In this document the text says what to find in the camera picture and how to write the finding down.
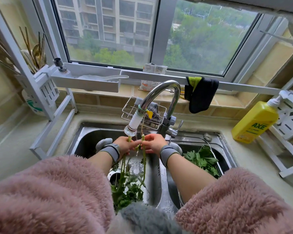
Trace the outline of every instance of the barcode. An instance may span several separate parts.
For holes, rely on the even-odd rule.
[[[163,69],[164,69],[163,67],[157,66],[155,70],[156,71],[163,71]]]

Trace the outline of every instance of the double basin sink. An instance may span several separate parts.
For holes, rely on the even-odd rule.
[[[90,158],[96,153],[96,144],[105,138],[112,138],[113,141],[120,136],[125,136],[124,125],[110,125],[97,123],[82,123],[70,145],[68,154],[76,154],[85,158]],[[223,138],[218,133],[208,132],[209,145],[213,150],[215,157],[219,160],[217,169],[220,175],[230,168],[236,167],[236,164],[229,153]],[[171,139],[166,136],[167,141],[177,143],[184,153],[188,151],[198,151],[203,145],[208,145],[204,138],[206,132],[179,131],[178,135]],[[143,171],[142,151],[131,151],[130,156],[126,157],[126,163],[130,158],[130,172],[139,174]],[[177,187],[172,177],[155,154],[148,154],[146,159],[145,185],[143,194],[143,202],[160,208],[167,213],[176,213],[181,208],[181,202],[178,195]],[[110,181],[115,179],[115,173],[111,171],[108,175]]]

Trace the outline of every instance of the faucet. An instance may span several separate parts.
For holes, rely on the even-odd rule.
[[[128,126],[125,127],[124,132],[128,136],[134,136],[137,133],[137,128],[144,117],[145,112],[147,111],[150,103],[164,90],[168,88],[174,88],[174,96],[172,98],[172,102],[164,115],[163,123],[159,126],[157,133],[161,134],[164,138],[165,135],[168,134],[171,137],[175,137],[178,133],[179,128],[181,127],[183,121],[181,121],[177,130],[170,128],[171,125],[174,125],[176,122],[176,117],[172,116],[172,113],[177,105],[178,99],[180,97],[180,84],[175,80],[167,80],[158,86],[156,86],[153,90],[151,90],[148,95],[144,98],[142,103],[138,106],[137,111],[135,112],[133,118],[131,119]]]

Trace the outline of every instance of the gray wrist brace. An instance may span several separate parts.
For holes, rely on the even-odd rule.
[[[173,153],[178,153],[180,154],[176,149],[174,149],[173,147],[170,147],[169,145],[164,145],[161,149],[160,149],[160,159],[163,163],[163,165],[167,168],[167,161],[168,158],[173,154]]]
[[[117,162],[119,159],[119,146],[117,144],[111,143],[107,144],[99,152],[107,152],[113,159],[114,162]]]

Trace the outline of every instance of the pink fleece sleeve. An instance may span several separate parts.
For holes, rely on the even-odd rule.
[[[287,216],[293,210],[273,189],[237,168],[194,195],[175,219],[192,233],[293,233],[293,220]]]
[[[105,233],[110,184],[81,157],[40,161],[0,182],[0,233]]]

